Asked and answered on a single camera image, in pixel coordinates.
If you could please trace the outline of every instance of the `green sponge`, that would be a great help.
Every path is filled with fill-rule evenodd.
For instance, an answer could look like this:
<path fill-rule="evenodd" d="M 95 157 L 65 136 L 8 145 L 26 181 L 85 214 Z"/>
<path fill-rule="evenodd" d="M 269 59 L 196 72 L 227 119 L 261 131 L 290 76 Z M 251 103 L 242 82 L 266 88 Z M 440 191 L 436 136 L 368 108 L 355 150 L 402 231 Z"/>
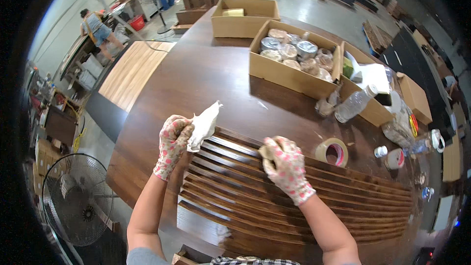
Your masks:
<path fill-rule="evenodd" d="M 350 79 L 351 75 L 353 74 L 353 65 L 352 61 L 347 59 L 345 56 L 343 57 L 343 75 Z"/>

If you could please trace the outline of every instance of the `floral work glove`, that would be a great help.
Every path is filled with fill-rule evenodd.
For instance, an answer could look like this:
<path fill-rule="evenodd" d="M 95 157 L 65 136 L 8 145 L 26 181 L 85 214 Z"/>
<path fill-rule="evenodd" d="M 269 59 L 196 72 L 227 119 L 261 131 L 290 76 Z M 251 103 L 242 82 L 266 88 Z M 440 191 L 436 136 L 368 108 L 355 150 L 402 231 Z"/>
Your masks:
<path fill-rule="evenodd" d="M 273 183 L 281 188 L 296 206 L 304 203 L 315 189 L 306 180 L 304 174 L 304 156 L 294 142 L 281 136 L 273 139 L 266 137 L 265 145 L 260 148 L 263 157 L 263 169 Z"/>
<path fill-rule="evenodd" d="M 158 178 L 169 180 L 176 163 L 186 151 L 186 143 L 195 129 L 191 122 L 183 116 L 172 115 L 163 123 L 159 134 L 159 161 L 154 168 L 154 174 Z"/>

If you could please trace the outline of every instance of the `denim shorts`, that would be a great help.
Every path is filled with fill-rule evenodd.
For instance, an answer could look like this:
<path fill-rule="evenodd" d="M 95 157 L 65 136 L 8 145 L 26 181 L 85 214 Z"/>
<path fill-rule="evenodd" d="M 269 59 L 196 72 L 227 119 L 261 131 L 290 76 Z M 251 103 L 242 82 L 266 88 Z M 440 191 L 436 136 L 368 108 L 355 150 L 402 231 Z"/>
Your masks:
<path fill-rule="evenodd" d="M 96 47 L 100 46 L 103 43 L 103 41 L 109 37 L 110 34 L 111 34 L 111 29 L 105 25 L 101 25 L 98 28 L 98 30 L 96 30 L 93 33 L 93 36 L 97 39 L 95 46 Z"/>

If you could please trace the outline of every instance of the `fan grille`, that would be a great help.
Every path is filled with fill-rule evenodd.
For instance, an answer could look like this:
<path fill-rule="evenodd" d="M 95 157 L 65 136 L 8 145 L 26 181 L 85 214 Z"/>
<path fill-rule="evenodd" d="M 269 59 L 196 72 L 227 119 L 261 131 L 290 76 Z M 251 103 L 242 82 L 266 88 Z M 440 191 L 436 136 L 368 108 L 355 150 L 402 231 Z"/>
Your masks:
<path fill-rule="evenodd" d="M 60 166 L 64 174 L 51 173 Z M 54 231 L 75 246 L 96 242 L 107 227 L 113 192 L 105 182 L 106 170 L 94 157 L 71 154 L 59 159 L 46 174 L 43 202 Z"/>

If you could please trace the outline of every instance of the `packing tape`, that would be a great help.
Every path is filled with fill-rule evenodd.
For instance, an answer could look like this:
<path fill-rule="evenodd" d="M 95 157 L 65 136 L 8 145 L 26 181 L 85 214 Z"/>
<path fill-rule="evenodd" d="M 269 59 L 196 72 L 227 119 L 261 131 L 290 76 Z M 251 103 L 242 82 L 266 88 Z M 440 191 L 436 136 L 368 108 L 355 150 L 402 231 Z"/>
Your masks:
<path fill-rule="evenodd" d="M 337 161 L 335 162 L 335 165 L 344 168 L 349 160 L 349 152 L 342 140 L 338 138 L 329 138 L 319 144 L 315 149 L 315 158 L 321 162 L 327 163 L 326 154 L 329 147 L 333 147 L 337 152 Z"/>

